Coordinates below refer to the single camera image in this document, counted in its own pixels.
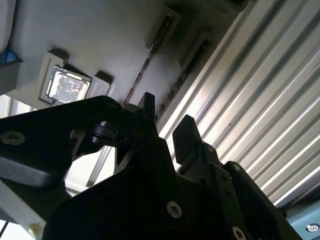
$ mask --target blue object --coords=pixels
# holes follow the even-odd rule
[[[287,221],[303,240],[320,238],[320,201],[289,217]]]
[[[9,49],[5,49],[1,54],[0,54],[0,63],[8,63],[12,62],[18,59],[18,56],[13,52],[10,51]]]

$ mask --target silver ribbed panel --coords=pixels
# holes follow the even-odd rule
[[[314,186],[320,170],[319,23],[319,0],[253,2],[162,128],[172,155],[172,130],[189,114],[220,160],[240,163],[277,206],[302,186]]]

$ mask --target black plastic part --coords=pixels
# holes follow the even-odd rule
[[[284,218],[246,171],[229,161],[223,167],[231,176],[245,223],[250,232],[266,240],[301,240],[298,233]]]
[[[29,219],[26,219],[28,218],[26,212],[33,216],[34,214],[37,214],[39,219],[46,221],[58,206],[71,198],[66,191],[64,182],[49,190],[35,189],[5,179],[1,179],[0,184],[0,188],[5,186],[7,189],[2,191],[2,193],[5,192],[10,194],[10,202],[8,202],[8,198],[1,198],[3,196],[0,196],[0,219],[11,223],[29,223]],[[23,204],[15,206],[17,202],[23,202]],[[17,214],[17,212],[15,212],[14,219],[6,213],[6,210],[8,209],[8,213],[11,213],[13,211],[13,206],[14,208],[19,209],[19,213],[21,211],[21,214]]]
[[[100,146],[121,148],[132,144],[136,126],[135,114],[123,109],[116,121],[103,121],[95,125],[91,141]]]
[[[233,239],[222,235],[223,223],[208,189],[181,176],[177,183],[187,200],[182,214],[194,220],[183,228],[165,221],[169,214],[159,207],[148,171],[128,166],[61,205],[47,221],[42,239],[206,239],[213,229],[220,239]]]
[[[57,186],[72,161],[99,150],[78,151],[87,131],[101,121],[116,122],[121,112],[116,101],[98,96],[0,119],[0,135],[17,131],[25,138],[19,145],[0,141],[0,178],[39,189]]]
[[[191,116],[186,115],[173,131],[172,137],[176,162],[189,166],[192,162],[189,162],[191,159],[186,158],[187,155],[202,143],[195,120]]]
[[[188,221],[192,219],[186,211],[186,199],[181,196],[167,142],[159,137],[144,137],[139,142],[138,152],[140,164],[147,171],[149,181],[156,189],[159,208],[166,212],[166,204],[173,201],[184,209],[184,214],[179,220],[165,214],[166,222],[176,229],[188,225]]]
[[[122,132],[127,130],[129,134],[126,136],[127,144],[115,150],[114,173],[122,171],[132,160],[132,157],[138,150],[137,140],[139,140],[139,138],[141,139],[143,136],[158,136],[155,122],[155,96],[146,92],[138,106],[141,109],[136,110],[134,113],[125,109],[123,110],[127,115],[126,126],[128,126],[131,131],[122,129]]]

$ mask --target white surface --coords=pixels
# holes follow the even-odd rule
[[[106,158],[106,161],[101,169],[100,174],[98,175],[95,183],[100,183],[101,181],[111,177],[114,174],[115,170],[115,159],[116,159],[116,149],[113,147]]]
[[[7,47],[15,15],[16,0],[0,0],[0,53]]]
[[[66,177],[66,180],[80,186],[86,186],[100,153],[101,150],[92,154],[82,156],[74,161]]]
[[[15,101],[16,107],[15,107],[15,112],[12,113],[12,115],[19,115],[19,114],[25,114],[29,113],[31,111],[31,107],[27,104],[24,104],[23,102],[14,100]]]
[[[318,0],[252,2],[167,112],[160,136],[172,156],[172,131],[188,114],[220,160],[240,163],[278,206],[312,187],[320,176],[319,23]]]
[[[10,97],[7,95],[0,96],[0,119],[5,118],[8,114],[9,100]]]
[[[4,221],[0,220],[0,230],[5,224]],[[9,223],[6,227],[1,240],[34,240],[20,225]]]

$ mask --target metal bolt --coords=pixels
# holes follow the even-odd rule
[[[170,201],[166,204],[166,210],[170,214],[171,217],[175,219],[179,219],[182,217],[181,207],[175,201]]]
[[[240,170],[240,167],[239,167],[237,164],[233,164],[233,166],[234,166],[234,169],[235,169],[235,170],[237,170],[237,171]]]
[[[234,226],[232,228],[232,232],[237,240],[246,240],[246,236],[245,236],[244,232],[240,228],[238,228],[237,226]]]
[[[8,145],[20,145],[26,141],[25,135],[19,131],[6,131],[1,134],[0,139]]]

